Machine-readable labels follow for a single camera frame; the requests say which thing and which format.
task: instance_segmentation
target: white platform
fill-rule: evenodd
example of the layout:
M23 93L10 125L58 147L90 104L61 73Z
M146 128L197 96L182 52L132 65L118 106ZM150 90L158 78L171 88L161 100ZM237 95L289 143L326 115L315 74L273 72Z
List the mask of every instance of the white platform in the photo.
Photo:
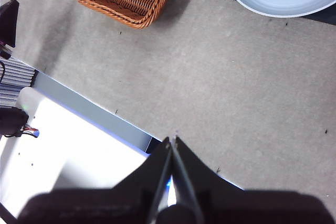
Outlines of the white platform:
M15 217L36 194L64 187L110 188L146 159L32 88L21 91L17 105L40 136L0 141L1 203Z

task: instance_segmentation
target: wire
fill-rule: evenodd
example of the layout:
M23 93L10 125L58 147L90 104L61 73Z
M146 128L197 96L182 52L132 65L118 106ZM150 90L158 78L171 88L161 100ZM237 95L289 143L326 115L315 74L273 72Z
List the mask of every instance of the wire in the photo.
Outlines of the wire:
M38 137L38 136L35 136L35 135L33 135L33 134L31 134L31 133L28 133L28 132L23 132L22 135L23 135L23 134L26 134L26 135L29 135L29 136L33 136L34 138L37 138L37 137Z
M4 75L5 75L6 67L5 67L5 64L4 64L2 61L0 61L0 65L1 65L2 68L3 68L3 70L2 70L2 74L1 74L1 77L0 77L0 83L1 83L1 82L2 82L2 79L3 79Z
M23 131L38 131L36 128L31 128L31 127L25 127Z

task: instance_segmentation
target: gray floor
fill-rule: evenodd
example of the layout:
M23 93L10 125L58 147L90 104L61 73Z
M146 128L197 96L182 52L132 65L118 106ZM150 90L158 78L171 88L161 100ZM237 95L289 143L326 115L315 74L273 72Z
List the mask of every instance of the gray floor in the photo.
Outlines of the gray floor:
M18 1L15 57L158 138L178 130L244 188L313 194L336 216L335 26L169 0L133 30L75 0Z

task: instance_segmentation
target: black device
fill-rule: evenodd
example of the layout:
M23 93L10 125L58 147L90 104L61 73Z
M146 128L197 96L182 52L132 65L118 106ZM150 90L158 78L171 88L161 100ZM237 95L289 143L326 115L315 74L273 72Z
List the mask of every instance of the black device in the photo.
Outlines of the black device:
M0 108L0 135L20 137L29 116L18 108Z
M18 10L17 0L11 0L0 7L0 56L5 59L12 55L6 45L15 47Z
M175 184L176 205L159 210L170 177ZM334 224L334 221L316 197L294 191L240 189L206 167L176 137L172 141L166 138L138 169L112 189L63 189L36 196L24 207L16 223Z

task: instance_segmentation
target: black cable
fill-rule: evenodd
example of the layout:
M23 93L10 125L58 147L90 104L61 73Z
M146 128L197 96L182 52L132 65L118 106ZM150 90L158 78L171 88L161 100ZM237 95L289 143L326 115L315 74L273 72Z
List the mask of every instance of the black cable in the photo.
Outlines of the black cable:
M2 70L2 74L1 74L1 77L0 77L0 83L1 83L1 82L2 82L2 79L3 79L4 75L5 75L6 67L5 67L5 64L4 64L2 61L0 61L0 65L1 65L2 68L3 68L3 70Z
M27 133L27 132L23 132L22 134L26 134L26 135L29 135L29 136L33 136L34 138L37 138L37 136L31 134L31 133Z

